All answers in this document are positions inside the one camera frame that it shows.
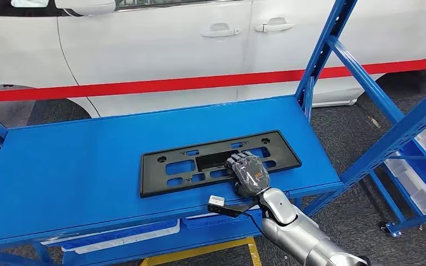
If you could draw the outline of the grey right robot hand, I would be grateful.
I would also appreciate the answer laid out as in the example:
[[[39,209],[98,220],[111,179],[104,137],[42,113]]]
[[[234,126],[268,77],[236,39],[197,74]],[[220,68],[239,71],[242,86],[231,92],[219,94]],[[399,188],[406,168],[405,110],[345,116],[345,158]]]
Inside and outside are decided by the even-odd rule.
[[[260,158],[249,151],[232,154],[226,160],[227,168],[237,177],[235,192],[238,196],[255,197],[270,188],[270,176]]]

